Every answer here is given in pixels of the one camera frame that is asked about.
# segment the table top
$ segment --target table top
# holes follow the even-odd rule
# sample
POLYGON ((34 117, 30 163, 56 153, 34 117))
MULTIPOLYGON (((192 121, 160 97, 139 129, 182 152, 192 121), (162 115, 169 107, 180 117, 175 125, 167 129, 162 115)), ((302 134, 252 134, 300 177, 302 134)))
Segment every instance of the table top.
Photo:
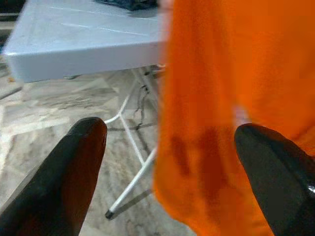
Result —
POLYGON ((3 54, 17 81, 147 66, 165 42, 158 9, 93 0, 28 0, 3 54))

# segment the white plastic table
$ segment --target white plastic table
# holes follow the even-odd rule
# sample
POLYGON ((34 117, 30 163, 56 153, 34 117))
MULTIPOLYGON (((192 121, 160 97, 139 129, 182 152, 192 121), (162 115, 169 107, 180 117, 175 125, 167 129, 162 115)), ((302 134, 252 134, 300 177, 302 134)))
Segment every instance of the white plastic table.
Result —
POLYGON ((156 153, 155 148, 144 161, 123 113, 137 83, 147 86, 158 108, 148 66, 160 62, 166 35, 163 19, 157 9, 130 12, 93 0, 28 0, 3 52, 13 77, 21 82, 132 69, 135 80, 130 92, 117 115, 105 122, 121 120, 142 167, 107 211, 108 219, 156 153))

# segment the orange fabric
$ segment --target orange fabric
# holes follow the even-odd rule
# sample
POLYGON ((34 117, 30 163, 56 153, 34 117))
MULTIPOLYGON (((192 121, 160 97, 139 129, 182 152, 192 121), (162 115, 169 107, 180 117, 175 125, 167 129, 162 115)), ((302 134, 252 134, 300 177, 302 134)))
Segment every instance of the orange fabric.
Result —
POLYGON ((315 155, 313 0, 175 0, 154 189, 201 236, 271 236, 233 106, 315 155))

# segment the orange cloth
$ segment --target orange cloth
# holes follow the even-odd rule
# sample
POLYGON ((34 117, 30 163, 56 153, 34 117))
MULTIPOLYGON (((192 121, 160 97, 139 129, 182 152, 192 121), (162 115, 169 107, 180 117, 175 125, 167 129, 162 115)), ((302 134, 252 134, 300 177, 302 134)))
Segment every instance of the orange cloth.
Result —
POLYGON ((271 236, 233 107, 315 155, 314 0, 175 0, 154 189, 201 236, 271 236))

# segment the floor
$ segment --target floor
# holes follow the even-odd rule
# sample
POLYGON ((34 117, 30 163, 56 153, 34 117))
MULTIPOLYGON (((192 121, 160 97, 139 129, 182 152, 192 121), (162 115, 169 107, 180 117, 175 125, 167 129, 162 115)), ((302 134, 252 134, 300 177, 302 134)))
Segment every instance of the floor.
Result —
MULTIPOLYGON (((111 118, 132 82, 129 71, 18 84, 0 70, 0 207, 27 173, 48 155, 80 118, 111 118)), ((130 126, 140 122, 135 113, 140 86, 128 104, 130 126)), ((105 212, 140 169, 122 125, 108 126, 104 160, 92 203, 80 236, 193 236, 187 226, 172 220, 151 192, 152 168, 111 221, 105 212)), ((148 100, 144 125, 133 130, 147 156, 157 141, 157 115, 148 100)))

